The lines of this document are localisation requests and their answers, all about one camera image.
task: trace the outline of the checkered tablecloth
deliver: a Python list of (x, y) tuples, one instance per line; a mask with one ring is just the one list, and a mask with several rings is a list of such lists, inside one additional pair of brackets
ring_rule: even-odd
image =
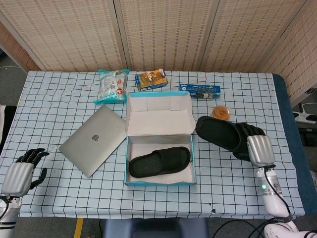
[[(135, 92), (134, 75), (128, 77), (127, 91)], [(179, 83), (221, 87), (217, 100), (193, 99), (197, 120), (210, 115), (216, 105), (226, 105), (230, 121), (261, 127), (271, 138), (283, 195), (295, 215), (304, 209), (292, 164), (271, 74), (204, 73), (166, 71), (169, 84), (156, 91), (178, 90)], [(199, 138), (194, 151), (197, 184), (193, 186), (128, 187), (124, 141), (91, 178), (86, 178), (58, 150), (99, 107), (99, 76), (95, 72), (31, 71), (21, 95), (11, 132), (0, 159), (0, 183), (8, 166), (31, 148), (47, 148), (50, 155), (35, 169), (48, 168), (43, 184), (22, 199), (21, 216), (89, 218), (238, 217), (263, 218), (264, 208), (257, 171), (246, 161)], [(108, 104), (125, 118), (125, 104)]]

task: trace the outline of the silver laptop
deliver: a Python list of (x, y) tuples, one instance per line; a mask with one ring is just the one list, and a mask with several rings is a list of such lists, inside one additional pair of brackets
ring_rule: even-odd
[(125, 139), (124, 124), (121, 117), (102, 106), (59, 150), (90, 177)]

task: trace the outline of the open shoe box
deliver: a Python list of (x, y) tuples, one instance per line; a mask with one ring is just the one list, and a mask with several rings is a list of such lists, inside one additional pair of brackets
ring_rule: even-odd
[[(127, 100), (126, 171), (127, 186), (192, 185), (196, 183), (192, 132), (195, 120), (189, 92), (130, 93)], [(191, 162), (182, 171), (167, 175), (134, 178), (129, 173), (129, 161), (154, 150), (185, 146), (191, 152)]]

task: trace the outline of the round container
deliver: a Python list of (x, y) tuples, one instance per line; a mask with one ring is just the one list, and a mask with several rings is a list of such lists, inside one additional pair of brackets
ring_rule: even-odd
[(213, 118), (217, 118), (220, 120), (229, 120), (230, 118), (230, 111), (225, 106), (216, 106), (213, 111), (212, 115)]

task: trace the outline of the woven partition screen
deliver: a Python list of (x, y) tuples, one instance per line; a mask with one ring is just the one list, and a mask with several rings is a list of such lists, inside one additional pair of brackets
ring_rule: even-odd
[(197, 70), (216, 0), (120, 0), (119, 3), (132, 70), (160, 67)]
[(291, 102), (317, 83), (317, 1), (309, 1), (277, 48), (265, 61), (261, 72), (284, 77)]
[(201, 71), (254, 72), (304, 0), (221, 0)]
[(15, 40), (11, 33), (0, 22), (0, 47), (5, 52), (14, 57), (16, 63), (22, 67), (26, 72), (30, 70), (40, 70), (40, 68), (33, 62), (29, 54), (24, 48)]
[(47, 70), (118, 69), (125, 61), (108, 2), (113, 4), (106, 0), (0, 0), (0, 11)]

